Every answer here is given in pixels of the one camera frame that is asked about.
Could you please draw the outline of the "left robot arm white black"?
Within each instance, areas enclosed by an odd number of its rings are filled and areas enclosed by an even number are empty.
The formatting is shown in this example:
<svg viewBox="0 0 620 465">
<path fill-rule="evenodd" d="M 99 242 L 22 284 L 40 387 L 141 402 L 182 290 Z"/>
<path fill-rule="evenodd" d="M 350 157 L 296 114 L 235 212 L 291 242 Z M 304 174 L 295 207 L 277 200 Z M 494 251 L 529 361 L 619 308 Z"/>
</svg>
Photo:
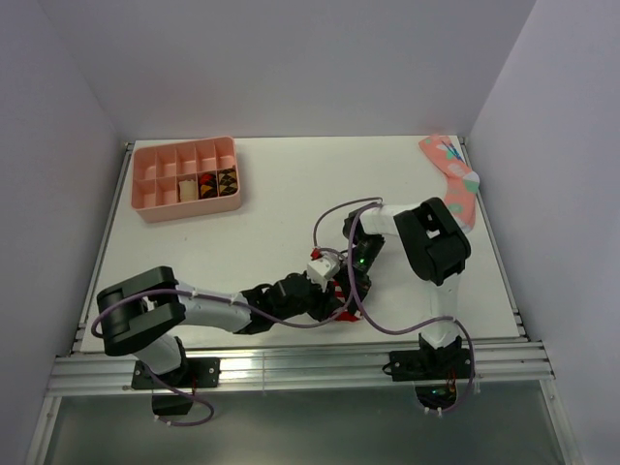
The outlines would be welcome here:
<svg viewBox="0 0 620 465">
<path fill-rule="evenodd" d="M 169 266 L 157 266 L 109 286 L 97 295 L 99 315 L 91 326 L 109 357 L 134 356 L 144 371 L 167 387 L 189 374 L 177 326 L 203 326 L 231 334 L 255 335 L 275 325 L 303 328 L 292 318 L 308 315 L 309 328 L 320 327 L 343 312 L 332 283 L 312 282 L 305 272 L 274 284 L 260 284 L 236 294 L 200 291 L 176 279 Z"/>
</svg>

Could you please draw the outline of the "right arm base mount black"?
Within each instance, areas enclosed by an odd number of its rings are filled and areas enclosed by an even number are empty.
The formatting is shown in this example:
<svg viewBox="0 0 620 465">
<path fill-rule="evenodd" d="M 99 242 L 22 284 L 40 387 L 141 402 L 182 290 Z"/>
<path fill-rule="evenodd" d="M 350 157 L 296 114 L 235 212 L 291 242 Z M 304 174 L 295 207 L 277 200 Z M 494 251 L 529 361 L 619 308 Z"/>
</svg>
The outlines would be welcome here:
<svg viewBox="0 0 620 465">
<path fill-rule="evenodd" d="M 463 346 L 460 336 L 441 348 L 420 336 L 417 349 L 389 352 L 382 371 L 393 382 L 414 382 L 421 407 L 439 415 L 458 404 L 458 381 L 467 382 L 466 392 L 473 387 L 474 352 Z"/>
</svg>

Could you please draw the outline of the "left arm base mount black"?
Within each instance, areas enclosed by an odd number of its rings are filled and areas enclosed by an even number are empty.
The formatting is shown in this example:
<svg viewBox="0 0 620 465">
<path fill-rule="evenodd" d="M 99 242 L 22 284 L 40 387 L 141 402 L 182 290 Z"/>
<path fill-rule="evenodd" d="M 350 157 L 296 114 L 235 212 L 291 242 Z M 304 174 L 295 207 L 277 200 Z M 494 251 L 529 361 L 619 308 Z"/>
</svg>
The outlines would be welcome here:
<svg viewBox="0 0 620 465">
<path fill-rule="evenodd" d="M 190 396 L 195 396 L 201 388 L 216 388 L 219 384 L 221 359 L 218 357 L 190 357 L 169 374 L 157 375 L 157 378 L 169 387 L 177 390 L 188 389 Z M 196 401 L 170 391 L 154 380 L 142 361 L 137 361 L 131 382 L 133 390 L 164 389 L 167 394 L 152 394 L 151 410 L 159 419 L 178 420 L 187 416 Z"/>
</svg>

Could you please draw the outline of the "red white striped sock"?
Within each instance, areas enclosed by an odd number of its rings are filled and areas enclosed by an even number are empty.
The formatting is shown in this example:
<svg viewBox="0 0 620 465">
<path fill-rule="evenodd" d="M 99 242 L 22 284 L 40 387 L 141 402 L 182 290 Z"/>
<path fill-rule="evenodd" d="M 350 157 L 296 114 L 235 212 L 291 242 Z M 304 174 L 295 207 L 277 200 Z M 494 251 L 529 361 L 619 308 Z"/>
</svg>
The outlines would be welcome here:
<svg viewBox="0 0 620 465">
<path fill-rule="evenodd" d="M 336 305 L 336 309 L 335 309 L 335 311 L 337 311 L 340 307 L 342 307 L 346 303 L 348 297 L 345 295 L 340 284 L 336 280 L 332 280 L 331 283 L 333 284 L 333 288 L 334 288 L 334 296 L 338 300 L 338 304 Z M 356 323 L 362 320 L 363 320 L 363 317 L 358 310 L 354 310 L 353 312 L 350 312 L 349 309 L 343 310 L 335 318 L 336 322 L 345 322 L 345 323 Z"/>
</svg>

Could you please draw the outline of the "tan maroon sock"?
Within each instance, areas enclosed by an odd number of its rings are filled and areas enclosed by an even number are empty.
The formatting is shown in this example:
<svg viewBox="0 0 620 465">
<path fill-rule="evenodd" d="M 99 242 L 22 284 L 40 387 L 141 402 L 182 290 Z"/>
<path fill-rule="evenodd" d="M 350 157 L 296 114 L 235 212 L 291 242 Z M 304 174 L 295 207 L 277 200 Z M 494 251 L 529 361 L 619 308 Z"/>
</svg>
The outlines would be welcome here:
<svg viewBox="0 0 620 465">
<path fill-rule="evenodd" d="M 179 201 L 194 202 L 198 199 L 198 187 L 195 180 L 181 180 L 178 182 Z"/>
</svg>

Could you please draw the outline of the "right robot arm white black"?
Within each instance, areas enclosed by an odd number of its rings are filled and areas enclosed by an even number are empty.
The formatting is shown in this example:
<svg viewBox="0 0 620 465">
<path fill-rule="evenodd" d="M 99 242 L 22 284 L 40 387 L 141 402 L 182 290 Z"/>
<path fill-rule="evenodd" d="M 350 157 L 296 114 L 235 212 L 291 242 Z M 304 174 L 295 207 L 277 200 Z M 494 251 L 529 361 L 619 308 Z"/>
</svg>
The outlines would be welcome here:
<svg viewBox="0 0 620 465">
<path fill-rule="evenodd" d="M 444 202 L 439 198 L 407 205 L 373 202 L 349 213 L 343 234 L 348 238 L 350 297 L 359 313 L 383 334 L 418 331 L 424 348 L 418 357 L 421 371 L 432 378 L 443 376 L 452 366 L 451 352 L 460 351 L 462 342 L 471 340 L 457 319 L 458 288 L 471 245 Z M 358 282 L 376 260 L 387 235 L 400 240 L 410 268 L 429 290 L 430 317 L 405 329 L 381 327 L 362 305 Z"/>
</svg>

